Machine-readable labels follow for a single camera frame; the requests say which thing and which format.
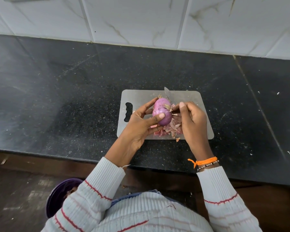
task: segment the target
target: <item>stainless steel cutting board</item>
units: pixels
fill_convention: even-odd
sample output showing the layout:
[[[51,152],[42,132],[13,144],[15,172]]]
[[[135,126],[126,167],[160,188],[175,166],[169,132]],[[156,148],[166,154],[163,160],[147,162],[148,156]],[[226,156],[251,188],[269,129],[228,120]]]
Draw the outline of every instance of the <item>stainless steel cutting board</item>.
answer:
[[[204,103],[201,97],[201,94],[198,91],[170,91],[172,94],[172,97],[175,98],[175,101],[171,101],[172,104],[178,104],[179,102],[188,102],[193,101],[195,104],[199,106],[199,108],[202,109],[202,111],[205,112],[206,116],[206,110],[204,107]],[[124,121],[126,117],[126,103],[131,103],[133,106],[133,111],[138,109],[140,106],[142,106],[144,103],[147,103],[148,101],[152,100],[155,97],[158,97],[158,95],[161,94],[163,97],[166,98],[164,90],[134,90],[134,89],[126,89],[121,94],[121,101],[120,101],[120,112],[119,112],[119,118],[118,118],[118,127],[117,127],[117,136],[121,134],[121,132],[124,130],[124,128],[127,125],[127,122]],[[150,118],[152,115],[146,115],[144,119]],[[207,116],[207,136],[208,139],[214,138],[214,132],[211,127],[211,124],[209,122],[208,116]],[[185,139],[184,135],[179,134],[176,136],[177,138]],[[146,139],[171,139],[171,135],[165,135],[162,137],[154,136],[153,134],[148,136]]]

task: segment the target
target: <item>black granite countertop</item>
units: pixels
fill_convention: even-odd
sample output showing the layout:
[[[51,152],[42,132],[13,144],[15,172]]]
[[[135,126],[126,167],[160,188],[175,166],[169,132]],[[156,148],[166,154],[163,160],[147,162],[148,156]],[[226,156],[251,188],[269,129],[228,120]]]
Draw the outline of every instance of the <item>black granite countertop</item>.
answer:
[[[0,150],[97,162],[121,92],[164,86],[201,93],[228,177],[290,185],[283,60],[0,35]],[[185,141],[146,140],[131,167],[193,174],[188,158]]]

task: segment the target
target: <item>wall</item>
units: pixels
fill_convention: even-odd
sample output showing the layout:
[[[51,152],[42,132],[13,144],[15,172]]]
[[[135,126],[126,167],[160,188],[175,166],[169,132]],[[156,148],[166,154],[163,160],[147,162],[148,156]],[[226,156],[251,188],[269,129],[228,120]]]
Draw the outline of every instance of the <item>wall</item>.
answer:
[[[290,59],[290,0],[0,0],[0,34]]]

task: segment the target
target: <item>person's right hand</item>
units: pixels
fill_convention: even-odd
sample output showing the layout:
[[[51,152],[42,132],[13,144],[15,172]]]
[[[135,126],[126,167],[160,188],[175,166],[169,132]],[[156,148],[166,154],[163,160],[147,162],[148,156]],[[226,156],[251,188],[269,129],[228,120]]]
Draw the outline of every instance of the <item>person's right hand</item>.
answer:
[[[192,153],[198,161],[213,157],[207,138],[206,114],[193,102],[180,102],[173,110],[179,108],[182,116],[182,130]]]

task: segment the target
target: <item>cutting board handle hole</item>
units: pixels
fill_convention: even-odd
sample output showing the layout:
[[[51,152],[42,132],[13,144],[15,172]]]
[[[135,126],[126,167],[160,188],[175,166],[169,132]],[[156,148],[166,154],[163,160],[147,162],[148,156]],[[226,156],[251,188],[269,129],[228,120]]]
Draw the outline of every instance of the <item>cutting board handle hole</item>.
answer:
[[[130,116],[132,115],[133,105],[132,103],[126,103],[126,107],[127,107],[126,108],[127,113],[126,113],[126,117],[124,118],[124,121],[129,122]]]

